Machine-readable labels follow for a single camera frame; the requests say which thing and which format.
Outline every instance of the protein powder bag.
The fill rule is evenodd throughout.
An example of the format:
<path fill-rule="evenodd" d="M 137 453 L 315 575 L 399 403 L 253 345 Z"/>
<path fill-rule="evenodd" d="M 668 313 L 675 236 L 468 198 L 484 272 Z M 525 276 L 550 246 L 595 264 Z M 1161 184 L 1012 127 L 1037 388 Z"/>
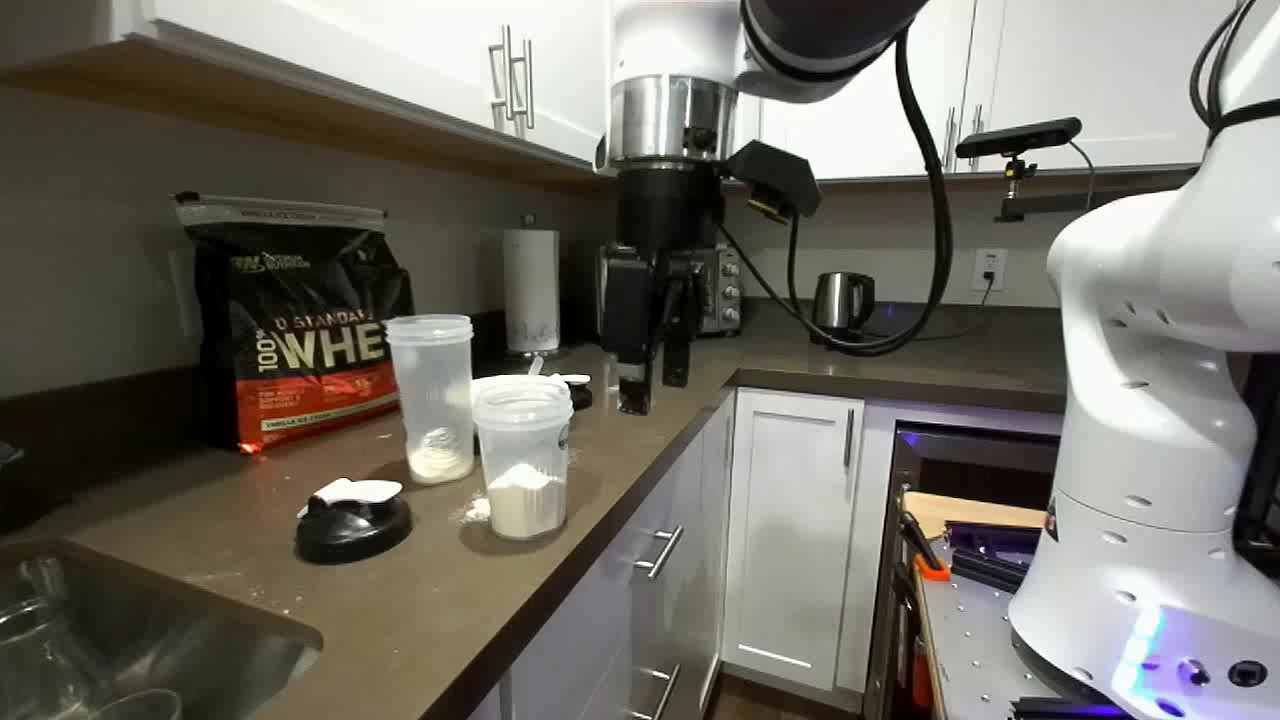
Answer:
<path fill-rule="evenodd" d="M 396 403 L 386 316 L 411 313 L 380 210 L 175 198 L 197 241 L 214 443 L 260 453 Z"/>

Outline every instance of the clear plastic cup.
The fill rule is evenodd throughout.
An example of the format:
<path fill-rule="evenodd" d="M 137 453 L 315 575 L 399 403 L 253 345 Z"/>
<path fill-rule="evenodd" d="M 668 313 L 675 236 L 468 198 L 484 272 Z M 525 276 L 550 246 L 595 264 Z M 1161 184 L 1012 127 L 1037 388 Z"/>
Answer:
<path fill-rule="evenodd" d="M 492 532 L 507 542 L 554 532 L 568 506 L 568 385 L 486 376 L 473 402 Z"/>
<path fill-rule="evenodd" d="M 411 481 L 449 485 L 473 472 L 473 319 L 386 319 Z"/>

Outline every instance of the kitchen counter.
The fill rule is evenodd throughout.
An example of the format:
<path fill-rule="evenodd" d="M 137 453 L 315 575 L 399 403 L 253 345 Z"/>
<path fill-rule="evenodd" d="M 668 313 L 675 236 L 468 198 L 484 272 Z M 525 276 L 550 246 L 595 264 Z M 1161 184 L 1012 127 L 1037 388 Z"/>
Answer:
<path fill-rule="evenodd" d="M 1051 313 L 949 313 L 882 360 L 813 350 L 770 313 L 692 353 L 692 385 L 657 388 L 651 416 L 600 398 L 604 358 L 554 360 L 595 376 L 595 403 L 572 421 L 568 525 L 537 545 L 496 542 L 468 519 L 479 467 L 459 485 L 411 488 L 417 532 L 361 564 L 292 558 L 296 510 L 332 478 L 407 478 L 399 421 L 380 416 L 260 460 L 191 453 L 149 467 L 33 536 L 175 575 L 204 593 L 301 619 L 322 636 L 315 670 L 262 717 L 463 717 L 537 636 L 595 554 L 630 518 L 729 385 L 1060 414 L 1065 368 Z"/>

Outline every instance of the kitchen sink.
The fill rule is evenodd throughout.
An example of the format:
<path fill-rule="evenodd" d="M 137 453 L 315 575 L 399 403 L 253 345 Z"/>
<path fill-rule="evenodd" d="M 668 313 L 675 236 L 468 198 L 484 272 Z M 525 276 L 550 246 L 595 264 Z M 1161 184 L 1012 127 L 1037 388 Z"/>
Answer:
<path fill-rule="evenodd" d="M 253 717 L 319 634 L 74 550 L 0 550 L 0 720 L 94 717 L 165 690 L 183 720 Z"/>

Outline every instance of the white wall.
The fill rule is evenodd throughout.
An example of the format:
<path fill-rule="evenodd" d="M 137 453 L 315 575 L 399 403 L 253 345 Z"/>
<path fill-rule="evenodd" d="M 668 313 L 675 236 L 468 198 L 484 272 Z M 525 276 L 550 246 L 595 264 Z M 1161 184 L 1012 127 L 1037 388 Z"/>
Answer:
<path fill-rule="evenodd" d="M 0 398 L 197 363 L 183 190 L 386 210 L 417 308 L 459 313 L 501 308 L 504 224 L 595 241 L 608 219 L 568 191 L 0 93 Z"/>
<path fill-rule="evenodd" d="M 970 251 L 1005 247 L 1008 272 L 1005 287 L 987 296 L 1000 308 L 1055 308 L 1051 281 L 1043 272 L 1043 257 L 1051 236 L 1070 219 L 1029 218 L 1025 224 L 990 224 L 1000 210 L 1000 191 L 990 190 L 953 190 L 953 219 L 954 219 L 954 260 L 944 306 L 981 306 L 981 287 L 970 287 Z M 738 232 L 753 260 L 766 276 L 770 287 L 784 293 L 789 268 L 789 229 L 770 224 L 755 214 L 744 214 L 732 200 L 729 229 Z M 801 224 L 795 251 L 795 287 L 813 296 L 818 272 L 869 272 L 877 276 L 881 301 L 924 301 L 932 272 L 932 204 L 924 190 L 824 190 L 824 204 L 813 219 Z"/>

